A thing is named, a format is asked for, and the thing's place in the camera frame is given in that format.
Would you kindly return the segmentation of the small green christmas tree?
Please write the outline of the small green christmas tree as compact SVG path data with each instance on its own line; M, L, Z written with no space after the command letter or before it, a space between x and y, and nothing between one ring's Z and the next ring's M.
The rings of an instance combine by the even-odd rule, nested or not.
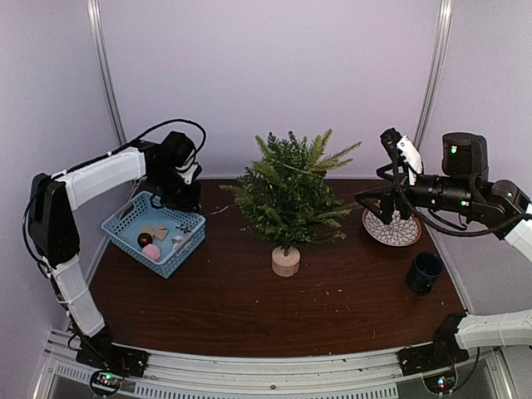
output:
M352 162L350 154L360 141L328 155L331 129L299 139L292 131L286 138L269 133L255 137L261 158L244 168L231 185L234 204L261 239L288 253L292 247L345 239L340 220L360 207L344 202L326 182L327 173Z

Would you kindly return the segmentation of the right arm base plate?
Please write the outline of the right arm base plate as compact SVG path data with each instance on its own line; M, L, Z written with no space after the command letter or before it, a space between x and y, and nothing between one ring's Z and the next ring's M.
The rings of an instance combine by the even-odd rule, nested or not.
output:
M470 355L454 343L435 341L417 347L404 347L397 353L397 358L402 375L406 377L452 367L468 360Z

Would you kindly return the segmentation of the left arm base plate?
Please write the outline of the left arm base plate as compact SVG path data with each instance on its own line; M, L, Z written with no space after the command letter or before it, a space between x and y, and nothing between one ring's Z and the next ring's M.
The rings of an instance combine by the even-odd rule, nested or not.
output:
M139 349L117 346L104 342L83 342L76 361L123 377L143 377L148 365L149 353Z

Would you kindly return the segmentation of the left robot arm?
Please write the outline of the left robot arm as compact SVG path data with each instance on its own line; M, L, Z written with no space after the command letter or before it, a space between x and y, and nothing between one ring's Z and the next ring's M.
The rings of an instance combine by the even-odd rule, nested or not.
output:
M81 351L102 369L120 360L111 330L95 304L80 266L80 235L74 212L119 185L148 180L164 208L196 211L200 207L201 150L186 134L171 131L157 144L137 136L109 151L54 175L32 180L22 234L57 301L81 339Z

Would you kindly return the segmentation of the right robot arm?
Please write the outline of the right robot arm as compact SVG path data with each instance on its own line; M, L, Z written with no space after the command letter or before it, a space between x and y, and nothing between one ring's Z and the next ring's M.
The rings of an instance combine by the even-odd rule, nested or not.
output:
M489 180L487 141L465 132L442 137L443 175L427 175L421 155L410 139L395 129L380 140L391 162L377 169L388 185L356 194L355 200L389 225L415 216L449 236L475 238L493 234L531 257L531 200L510 180ZM488 316L452 314L435 331L426 349L434 367L461 361L471 349L529 346L529 309Z

